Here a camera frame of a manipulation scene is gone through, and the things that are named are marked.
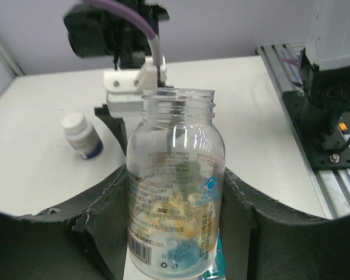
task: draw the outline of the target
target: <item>screw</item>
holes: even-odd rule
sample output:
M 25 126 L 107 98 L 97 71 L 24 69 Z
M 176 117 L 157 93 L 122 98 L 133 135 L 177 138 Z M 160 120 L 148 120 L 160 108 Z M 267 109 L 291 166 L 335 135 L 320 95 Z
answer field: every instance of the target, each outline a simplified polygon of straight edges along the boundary
M 305 93 L 305 92 L 303 91 L 303 89 L 300 89 L 300 90 L 298 90 L 298 92 L 297 92 L 298 96 L 300 96 L 300 97 L 304 96 L 304 95 L 305 95 L 304 93 Z
M 331 155 L 329 160 L 333 163 L 338 163 L 340 161 L 340 157 L 338 154 L 334 153 L 333 155 Z

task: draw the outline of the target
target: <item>table surface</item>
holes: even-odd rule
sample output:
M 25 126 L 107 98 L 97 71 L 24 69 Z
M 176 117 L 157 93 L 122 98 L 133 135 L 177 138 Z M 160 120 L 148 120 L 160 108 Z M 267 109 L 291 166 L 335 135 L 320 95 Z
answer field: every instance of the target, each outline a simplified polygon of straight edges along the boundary
M 167 75 L 168 85 L 216 90 L 213 123 L 224 138 L 231 171 L 284 204 L 324 216 L 260 57 L 173 63 Z M 102 77 L 103 70 L 26 76 L 1 97 L 0 211 L 36 214 L 125 162 L 115 137 L 94 116 L 93 107 L 105 102 Z M 82 160 L 65 140 L 60 120 L 73 111 L 96 127 L 104 143 L 99 157 Z M 125 279 L 149 278 L 129 269 Z

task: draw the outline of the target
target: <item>teal package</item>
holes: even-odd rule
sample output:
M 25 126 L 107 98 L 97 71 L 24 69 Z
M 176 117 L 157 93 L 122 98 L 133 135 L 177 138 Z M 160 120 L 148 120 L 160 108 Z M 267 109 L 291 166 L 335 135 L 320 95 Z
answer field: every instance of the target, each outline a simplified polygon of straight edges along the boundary
M 218 243 L 216 245 L 216 257 L 211 267 L 202 274 L 200 280 L 221 279 L 226 276 L 226 261 L 222 251 L 221 235 L 218 233 Z

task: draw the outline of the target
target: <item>clear plastic bottle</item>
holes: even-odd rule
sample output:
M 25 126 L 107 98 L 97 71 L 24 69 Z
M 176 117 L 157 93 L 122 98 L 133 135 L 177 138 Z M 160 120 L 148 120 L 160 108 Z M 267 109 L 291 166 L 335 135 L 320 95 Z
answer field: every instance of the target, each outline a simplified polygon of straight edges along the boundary
M 127 148 L 128 245 L 154 279 L 193 279 L 216 255 L 225 146 L 214 91 L 145 90 Z

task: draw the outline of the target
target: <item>small white bottle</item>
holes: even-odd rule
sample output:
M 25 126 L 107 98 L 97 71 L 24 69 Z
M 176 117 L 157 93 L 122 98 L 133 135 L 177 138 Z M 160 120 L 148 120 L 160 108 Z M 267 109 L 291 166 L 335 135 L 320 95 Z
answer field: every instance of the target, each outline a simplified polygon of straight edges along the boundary
M 66 139 L 82 159 L 91 159 L 102 151 L 104 145 L 99 135 L 82 113 L 68 114 L 61 125 Z

